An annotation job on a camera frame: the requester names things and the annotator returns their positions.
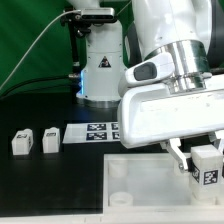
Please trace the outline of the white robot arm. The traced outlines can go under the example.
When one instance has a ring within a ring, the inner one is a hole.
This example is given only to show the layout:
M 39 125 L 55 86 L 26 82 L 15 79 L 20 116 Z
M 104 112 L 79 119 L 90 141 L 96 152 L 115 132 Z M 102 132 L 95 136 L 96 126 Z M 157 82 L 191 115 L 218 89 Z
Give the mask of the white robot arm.
M 91 106 L 117 109 L 126 148 L 158 143 L 183 172 L 195 157 L 182 139 L 224 131 L 224 74 L 208 62 L 214 32 L 211 0 L 131 0 L 140 59 L 125 67 L 121 24 L 102 0 L 68 0 L 78 30 L 87 34 L 87 64 L 76 97 Z

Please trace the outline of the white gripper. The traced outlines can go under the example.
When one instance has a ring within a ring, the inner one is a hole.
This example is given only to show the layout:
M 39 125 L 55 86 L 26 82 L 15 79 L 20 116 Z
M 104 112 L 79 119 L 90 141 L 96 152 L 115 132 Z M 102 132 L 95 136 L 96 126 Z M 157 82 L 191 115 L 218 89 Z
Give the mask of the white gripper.
M 179 138 L 211 132 L 210 142 L 224 153 L 224 74 L 205 84 L 204 90 L 182 94 L 171 94 L 163 83 L 128 90 L 117 111 L 121 143 L 134 148 L 161 142 L 182 173 L 188 164 Z

